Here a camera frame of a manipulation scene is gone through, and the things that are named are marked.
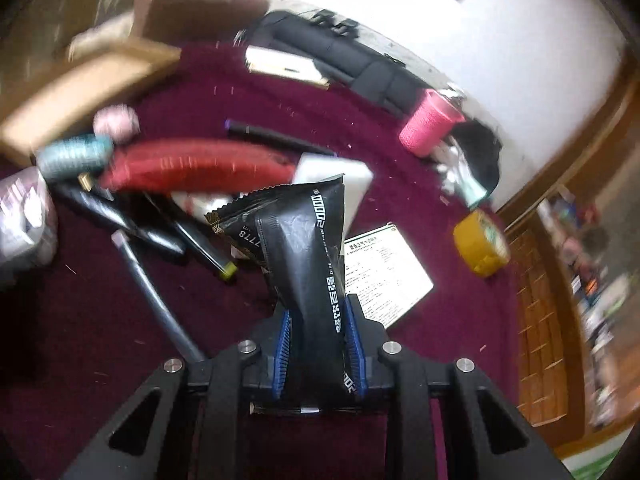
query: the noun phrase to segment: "white paper sheet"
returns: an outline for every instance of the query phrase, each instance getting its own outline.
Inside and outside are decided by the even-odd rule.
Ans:
[[[367,319],[392,325],[432,288],[433,282],[398,228],[388,224],[344,243],[348,294],[357,294]]]

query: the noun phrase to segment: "red carpet floor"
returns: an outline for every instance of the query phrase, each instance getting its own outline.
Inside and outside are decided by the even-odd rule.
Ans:
[[[511,272],[482,280],[467,268],[452,238],[466,210],[456,200],[440,201],[437,176],[398,142],[396,118],[338,85],[325,91],[249,75],[241,48],[216,44],[186,46],[178,73],[135,107],[145,139],[223,137],[230,118],[366,162],[375,179],[351,233],[394,222],[434,282],[390,336],[434,360],[473,359],[517,401]],[[0,176],[14,171],[0,166]],[[58,212],[55,263],[0,294],[0,426],[42,480],[57,478],[120,403],[176,353],[110,233],[63,205]],[[260,271],[250,266],[225,286],[194,261],[177,267],[149,254],[145,263],[166,302],[210,354],[244,338],[272,309]],[[381,479],[384,445],[383,417],[257,417],[252,477]],[[283,449],[289,458],[281,463]]]

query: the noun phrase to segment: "metal rod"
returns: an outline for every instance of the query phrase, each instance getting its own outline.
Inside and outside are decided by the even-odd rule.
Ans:
[[[206,357],[202,350],[200,350],[196,343],[191,340],[180,323],[178,323],[178,320],[175,319],[174,314],[172,314],[166,306],[160,297],[160,294],[158,294],[154,284],[151,282],[149,276],[145,272],[145,269],[140,264],[133,247],[131,247],[127,234],[124,231],[117,230],[113,235],[111,235],[111,240],[120,251],[120,254],[124,257],[133,279],[145,295],[154,316],[156,316],[158,323],[160,323],[164,332],[169,336],[169,339],[174,344],[177,351],[180,352],[180,355],[188,363],[204,361]]]

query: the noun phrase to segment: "pink thread spool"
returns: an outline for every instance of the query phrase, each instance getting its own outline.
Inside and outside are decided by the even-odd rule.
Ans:
[[[454,124],[464,121],[462,112],[437,90],[429,88],[398,138],[414,155],[427,156]]]

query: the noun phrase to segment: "cardboard box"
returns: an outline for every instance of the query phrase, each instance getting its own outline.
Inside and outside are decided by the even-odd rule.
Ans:
[[[130,38],[54,65],[0,104],[0,151],[30,165],[37,149],[86,131],[98,110],[146,91],[179,60],[179,48]]]
[[[136,0],[131,35],[164,43],[232,40],[260,20],[269,0]]]

